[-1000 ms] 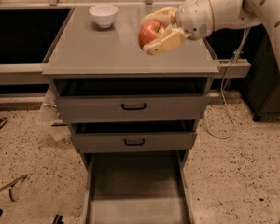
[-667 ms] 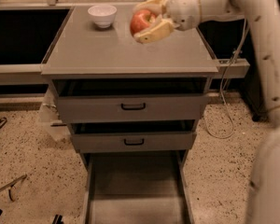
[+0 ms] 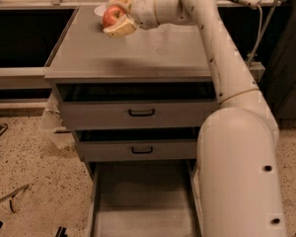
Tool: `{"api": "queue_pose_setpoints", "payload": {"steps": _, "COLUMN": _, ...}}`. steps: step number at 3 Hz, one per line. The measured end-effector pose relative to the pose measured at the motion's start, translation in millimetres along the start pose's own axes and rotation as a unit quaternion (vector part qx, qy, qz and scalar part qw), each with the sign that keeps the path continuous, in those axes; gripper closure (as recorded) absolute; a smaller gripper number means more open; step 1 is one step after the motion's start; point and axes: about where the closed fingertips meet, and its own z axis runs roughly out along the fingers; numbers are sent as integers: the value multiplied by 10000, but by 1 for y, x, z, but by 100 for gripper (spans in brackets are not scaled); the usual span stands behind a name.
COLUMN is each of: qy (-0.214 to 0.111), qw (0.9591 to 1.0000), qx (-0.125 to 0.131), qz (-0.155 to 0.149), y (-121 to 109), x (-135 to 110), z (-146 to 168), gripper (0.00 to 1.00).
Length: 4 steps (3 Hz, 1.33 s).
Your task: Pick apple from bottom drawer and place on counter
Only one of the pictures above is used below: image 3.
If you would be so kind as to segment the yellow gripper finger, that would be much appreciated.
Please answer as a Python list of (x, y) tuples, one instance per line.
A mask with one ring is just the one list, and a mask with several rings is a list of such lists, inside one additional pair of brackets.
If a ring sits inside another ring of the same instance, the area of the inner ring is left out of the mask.
[(130, 16), (123, 15), (110, 27), (104, 28), (104, 33), (111, 38), (123, 38), (133, 34), (138, 29), (138, 24)]
[(131, 2), (132, 0), (110, 0), (106, 7), (111, 7), (111, 6), (118, 6), (120, 7), (126, 14), (130, 13), (131, 10)]

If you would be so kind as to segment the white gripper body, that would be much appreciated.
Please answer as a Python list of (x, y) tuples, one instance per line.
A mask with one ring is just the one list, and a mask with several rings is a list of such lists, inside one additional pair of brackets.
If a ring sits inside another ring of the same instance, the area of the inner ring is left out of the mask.
[(155, 12), (155, 0), (132, 0), (130, 15), (136, 24), (143, 30), (159, 27)]

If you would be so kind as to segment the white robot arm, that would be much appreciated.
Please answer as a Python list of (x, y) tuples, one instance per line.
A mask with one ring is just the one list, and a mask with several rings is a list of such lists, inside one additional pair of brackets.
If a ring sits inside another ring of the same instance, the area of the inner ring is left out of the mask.
[(105, 32), (162, 24), (199, 29), (219, 104), (197, 139), (203, 237), (287, 237), (273, 114), (220, 18), (216, 0), (111, 0), (124, 12)]

